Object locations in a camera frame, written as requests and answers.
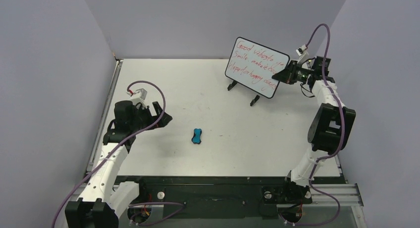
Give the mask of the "blue whiteboard eraser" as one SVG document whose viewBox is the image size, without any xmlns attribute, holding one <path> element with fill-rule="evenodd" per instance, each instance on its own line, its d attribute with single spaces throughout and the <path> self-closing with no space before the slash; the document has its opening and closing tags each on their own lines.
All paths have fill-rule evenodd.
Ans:
<svg viewBox="0 0 420 228">
<path fill-rule="evenodd" d="M 202 130 L 200 128 L 193 129 L 193 137 L 191 139 L 193 144 L 201 144 Z"/>
</svg>

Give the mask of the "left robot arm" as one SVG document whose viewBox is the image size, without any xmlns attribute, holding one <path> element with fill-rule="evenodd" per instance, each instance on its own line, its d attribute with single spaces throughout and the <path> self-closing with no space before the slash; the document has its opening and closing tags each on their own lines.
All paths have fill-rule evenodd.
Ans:
<svg viewBox="0 0 420 228">
<path fill-rule="evenodd" d="M 120 101 L 114 107 L 114 119 L 103 138 L 100 159 L 84 178 L 86 187 L 75 201 L 65 207 L 70 228 L 117 228 L 119 218 L 131 200 L 142 203 L 147 199 L 146 187 L 135 182 L 113 191 L 114 182 L 123 161 L 130 153 L 136 136 L 144 131 L 165 127 L 172 120 L 166 105 L 152 103 L 156 115 L 142 102 Z"/>
</svg>

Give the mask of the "small whiteboard with red writing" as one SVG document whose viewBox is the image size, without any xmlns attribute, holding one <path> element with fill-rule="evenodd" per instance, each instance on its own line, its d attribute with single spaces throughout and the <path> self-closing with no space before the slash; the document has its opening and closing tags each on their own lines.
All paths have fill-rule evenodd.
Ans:
<svg viewBox="0 0 420 228">
<path fill-rule="evenodd" d="M 236 38 L 225 76 L 232 80 L 227 90 L 237 84 L 271 99 L 279 81 L 272 76 L 284 70 L 290 56 L 243 37 Z"/>
</svg>

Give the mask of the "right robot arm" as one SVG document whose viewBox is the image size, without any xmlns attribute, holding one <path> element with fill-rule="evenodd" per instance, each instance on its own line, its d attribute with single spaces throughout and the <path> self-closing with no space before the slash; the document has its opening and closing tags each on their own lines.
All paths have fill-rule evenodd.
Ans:
<svg viewBox="0 0 420 228">
<path fill-rule="evenodd" d="M 328 75 L 330 62 L 329 58 L 317 56 L 310 68 L 304 68 L 301 63 L 292 60 L 284 70 L 272 76 L 282 83 L 308 85 L 319 108 L 309 127 L 309 148 L 298 165 L 288 173 L 282 186 L 266 188 L 266 201 L 310 203 L 310 184 L 315 173 L 327 159 L 336 156 L 346 146 L 356 112 L 339 98 L 335 80 Z"/>
</svg>

